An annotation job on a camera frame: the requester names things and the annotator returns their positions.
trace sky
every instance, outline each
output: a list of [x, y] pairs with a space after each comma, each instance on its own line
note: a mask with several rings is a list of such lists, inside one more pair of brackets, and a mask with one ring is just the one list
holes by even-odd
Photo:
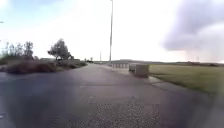
[[[188, 1], [114, 0], [112, 59], [224, 60], [222, 0]], [[34, 55], [50, 57], [63, 38], [75, 58], [109, 59], [111, 0], [0, 0], [0, 20], [1, 47], [32, 41]]]

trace pole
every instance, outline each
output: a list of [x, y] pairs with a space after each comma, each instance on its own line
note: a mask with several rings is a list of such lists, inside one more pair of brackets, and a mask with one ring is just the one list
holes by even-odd
[[100, 63], [102, 62], [102, 60], [101, 60], [101, 50], [100, 50]]
[[111, 64], [111, 49], [112, 49], [112, 36], [113, 36], [113, 0], [112, 2], [112, 10], [111, 10], [111, 31], [110, 31], [110, 64]]

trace cloud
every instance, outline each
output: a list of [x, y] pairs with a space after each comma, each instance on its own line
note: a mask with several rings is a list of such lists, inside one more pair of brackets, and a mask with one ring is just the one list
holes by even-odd
[[219, 62], [224, 59], [224, 0], [184, 0], [178, 20], [164, 47], [185, 51], [188, 60]]
[[0, 0], [0, 10], [5, 9], [9, 3], [9, 0]]

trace grass verge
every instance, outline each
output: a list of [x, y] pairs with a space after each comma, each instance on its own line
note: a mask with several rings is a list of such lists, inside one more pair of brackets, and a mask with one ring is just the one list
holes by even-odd
[[223, 67], [150, 65], [151, 76], [207, 93], [222, 91]]

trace wet road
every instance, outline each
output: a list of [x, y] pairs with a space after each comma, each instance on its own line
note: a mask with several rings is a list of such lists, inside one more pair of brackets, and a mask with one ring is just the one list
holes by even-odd
[[0, 83], [16, 128], [185, 128], [197, 102], [97, 65]]

